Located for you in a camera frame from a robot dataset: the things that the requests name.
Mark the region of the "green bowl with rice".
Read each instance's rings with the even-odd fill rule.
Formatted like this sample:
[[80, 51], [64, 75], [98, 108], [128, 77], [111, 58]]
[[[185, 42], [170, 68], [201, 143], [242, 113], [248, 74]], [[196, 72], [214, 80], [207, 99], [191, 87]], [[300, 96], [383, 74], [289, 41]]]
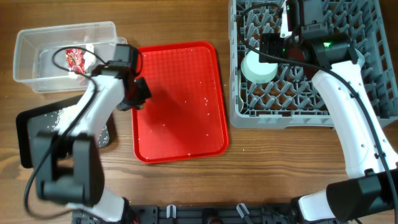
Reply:
[[249, 51], [241, 62], [241, 72], [247, 80], [257, 84], [268, 83], [277, 75], [278, 64], [259, 61], [259, 54]]

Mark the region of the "white tissue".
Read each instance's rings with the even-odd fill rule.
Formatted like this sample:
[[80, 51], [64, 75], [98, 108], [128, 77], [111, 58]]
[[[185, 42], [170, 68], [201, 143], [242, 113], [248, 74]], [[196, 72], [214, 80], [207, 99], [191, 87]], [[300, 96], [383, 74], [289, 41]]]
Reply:
[[[83, 56], [85, 59], [85, 73], [88, 73], [89, 68], [96, 63], [96, 57], [91, 54], [91, 52], [94, 52], [94, 45], [93, 44], [86, 44], [85, 45], [86, 51], [83, 50]], [[75, 72], [69, 71], [68, 75], [71, 78], [77, 79], [77, 75]]]

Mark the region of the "red snack wrapper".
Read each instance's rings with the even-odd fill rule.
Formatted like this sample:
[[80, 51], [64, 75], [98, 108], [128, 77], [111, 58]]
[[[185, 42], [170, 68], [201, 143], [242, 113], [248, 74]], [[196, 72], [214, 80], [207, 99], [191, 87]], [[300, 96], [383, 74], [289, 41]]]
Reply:
[[81, 49], [66, 49], [65, 57], [68, 69], [75, 73], [85, 73], [85, 59]]

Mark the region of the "white plastic spoon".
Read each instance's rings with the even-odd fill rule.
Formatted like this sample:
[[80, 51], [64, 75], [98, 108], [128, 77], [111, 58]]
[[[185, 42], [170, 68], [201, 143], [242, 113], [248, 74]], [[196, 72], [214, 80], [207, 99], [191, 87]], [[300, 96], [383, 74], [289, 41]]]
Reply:
[[244, 76], [242, 75], [241, 70], [238, 70], [238, 109], [240, 112], [242, 112], [244, 110], [245, 107], [245, 101], [246, 99], [246, 91], [247, 91], [247, 87], [246, 87], [246, 83], [242, 82], [242, 78], [244, 78]]

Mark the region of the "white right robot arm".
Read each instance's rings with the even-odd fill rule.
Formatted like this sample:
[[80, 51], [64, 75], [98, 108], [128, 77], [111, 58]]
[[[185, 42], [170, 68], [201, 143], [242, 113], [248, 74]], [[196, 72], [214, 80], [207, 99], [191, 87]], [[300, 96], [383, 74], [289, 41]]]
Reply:
[[260, 62], [312, 68], [312, 82], [326, 104], [345, 157], [348, 180], [298, 198], [302, 222], [346, 222], [397, 210], [397, 153], [386, 139], [361, 77], [364, 64], [346, 34], [289, 44], [261, 35]]

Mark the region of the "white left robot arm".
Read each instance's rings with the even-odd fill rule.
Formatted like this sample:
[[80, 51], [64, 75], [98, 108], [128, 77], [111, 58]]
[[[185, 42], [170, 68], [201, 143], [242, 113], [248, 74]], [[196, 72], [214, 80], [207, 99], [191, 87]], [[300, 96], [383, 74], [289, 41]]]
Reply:
[[31, 217], [43, 215], [29, 207], [31, 187], [37, 197], [69, 206], [103, 223], [131, 223], [128, 201], [104, 187], [104, 172], [97, 138], [114, 109], [141, 109], [151, 93], [136, 66], [98, 65], [88, 76], [90, 84], [76, 105], [77, 114], [53, 132], [39, 131], [30, 148], [34, 168], [25, 187], [24, 208]]

